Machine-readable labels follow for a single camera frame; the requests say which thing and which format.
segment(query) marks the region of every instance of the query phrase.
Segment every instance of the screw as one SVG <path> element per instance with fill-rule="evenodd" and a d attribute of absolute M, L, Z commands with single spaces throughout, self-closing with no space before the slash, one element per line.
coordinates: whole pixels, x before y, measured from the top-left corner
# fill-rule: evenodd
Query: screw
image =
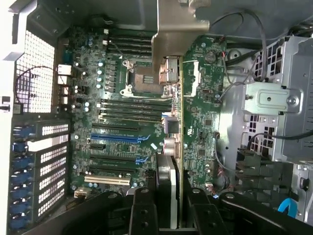
<path fill-rule="evenodd" d="M 200 189 L 195 188 L 195 189 L 192 190 L 192 192 L 193 193 L 200 193 Z"/>
<path fill-rule="evenodd" d="M 226 197 L 227 197 L 228 199 L 233 199 L 233 198 L 235 198 L 235 196 L 234 196 L 233 194 L 230 194 L 230 193 L 226 194 Z"/>
<path fill-rule="evenodd" d="M 287 99 L 287 103 L 288 103 L 288 104 L 295 104 L 295 103 L 296 103 L 296 100 L 295 100 L 295 98 L 293 98 L 293 97 L 289 97 L 289 98 Z"/>
<path fill-rule="evenodd" d="M 116 198 L 117 197 L 117 194 L 116 193 L 113 193 L 111 195 L 108 196 L 109 199 L 113 199 L 113 198 Z"/>

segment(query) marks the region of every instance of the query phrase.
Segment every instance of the blue pcie slot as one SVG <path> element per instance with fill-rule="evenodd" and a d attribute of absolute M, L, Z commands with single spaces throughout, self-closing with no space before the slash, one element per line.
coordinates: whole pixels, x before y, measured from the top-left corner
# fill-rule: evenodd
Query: blue pcie slot
<path fill-rule="evenodd" d="M 92 140 L 101 140 L 101 141 L 120 141 L 120 142 L 127 142 L 127 143 L 141 143 L 141 140 L 139 140 L 138 137 L 128 137 L 128 136 L 91 134 L 90 138 Z"/>

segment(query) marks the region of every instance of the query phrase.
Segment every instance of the green circuit board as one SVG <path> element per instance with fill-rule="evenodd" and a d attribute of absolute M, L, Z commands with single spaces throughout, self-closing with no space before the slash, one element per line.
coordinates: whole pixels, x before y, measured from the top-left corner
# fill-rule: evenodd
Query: green circuit board
<path fill-rule="evenodd" d="M 124 49 L 133 50 L 129 45 L 123 45 L 127 38 L 135 41 L 137 38 L 142 39 L 141 48 L 146 47 L 148 51 L 148 39 L 153 34 L 115 30 L 114 35 L 121 38 L 121 44 L 118 47 L 113 45 L 110 51 L 103 43 L 103 30 L 89 33 L 79 27 L 69 30 L 70 44 L 64 60 L 68 63 L 78 62 L 87 72 L 75 78 L 72 84 L 74 87 L 85 87 L 87 91 L 73 93 L 80 108 L 73 109 L 74 133 L 71 142 L 74 167 L 70 173 L 71 188 L 89 187 L 84 182 L 84 176 L 92 172 L 96 175 L 130 178 L 129 186 L 94 185 L 99 190 L 124 193 L 129 187 L 143 186 L 146 171 L 155 169 L 155 152 L 162 152 L 163 139 L 166 137 L 161 114 L 171 111 L 172 94 L 167 86 L 154 86 L 149 90 L 147 85 L 151 77 L 145 69 L 152 66 L 152 61 L 148 52 L 141 49 L 140 52 L 134 50 L 134 54 L 123 53 Z M 198 39 L 183 57 L 184 166 L 190 172 L 192 184 L 201 188 L 205 188 L 205 182 L 214 180 L 212 137 L 219 125 L 221 105 L 216 95 L 222 92 L 224 73 L 219 56 L 212 64 L 206 63 L 204 57 L 210 51 L 221 54 L 225 46 L 204 37 Z M 66 59 L 68 55 L 74 61 Z M 134 69 L 127 67 L 125 62 L 129 61 L 134 63 Z M 196 71 L 200 73 L 198 78 L 195 78 Z M 144 82 L 138 83 L 141 74 L 145 74 Z M 130 85 L 132 93 L 125 96 L 123 91 L 127 92 Z M 87 112 L 84 110 L 85 102 L 89 103 Z M 99 140 L 98 135 L 120 137 L 121 140 Z M 95 144 L 102 147 L 94 149 Z"/>

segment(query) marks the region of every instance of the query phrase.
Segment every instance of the motherboard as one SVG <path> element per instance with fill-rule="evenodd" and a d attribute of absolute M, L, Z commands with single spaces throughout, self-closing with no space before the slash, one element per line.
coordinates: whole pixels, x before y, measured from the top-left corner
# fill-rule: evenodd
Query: motherboard
<path fill-rule="evenodd" d="M 82 72 L 69 91 L 74 100 L 72 190 L 124 194 L 145 186 L 149 170 L 156 168 L 156 153 L 165 149 L 164 138 L 179 141 L 178 164 L 188 170 L 192 185 L 206 189 L 213 183 L 226 43 L 198 38 L 179 59 L 179 82 L 155 84 L 153 35 L 69 29 L 63 61 Z"/>

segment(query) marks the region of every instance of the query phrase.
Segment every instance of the circuit board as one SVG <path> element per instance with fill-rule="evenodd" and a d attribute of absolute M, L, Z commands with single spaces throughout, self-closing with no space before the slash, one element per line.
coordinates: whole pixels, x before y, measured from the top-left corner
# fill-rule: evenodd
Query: circuit board
<path fill-rule="evenodd" d="M 162 152 L 166 137 L 162 113 L 170 112 L 173 106 L 183 106 L 173 99 L 174 90 L 179 88 L 152 84 L 153 34 L 117 29 L 111 38 L 118 44 L 112 42 L 109 47 L 103 30 L 69 30 L 64 61 L 77 63 L 84 71 L 72 84 L 73 190 L 92 187 L 125 193 L 130 187 L 144 186 L 146 171 L 156 168 L 155 152 Z M 222 92 L 224 72 L 219 57 L 210 64 L 204 58 L 210 51 L 218 55 L 224 49 L 224 44 L 204 37 L 183 57 L 184 166 L 192 184 L 201 188 L 213 180 L 209 170 L 214 168 L 212 137 L 218 129 L 220 113 L 216 97 Z M 129 179 L 129 183 L 121 186 L 85 182 L 85 176 L 91 174 Z"/>

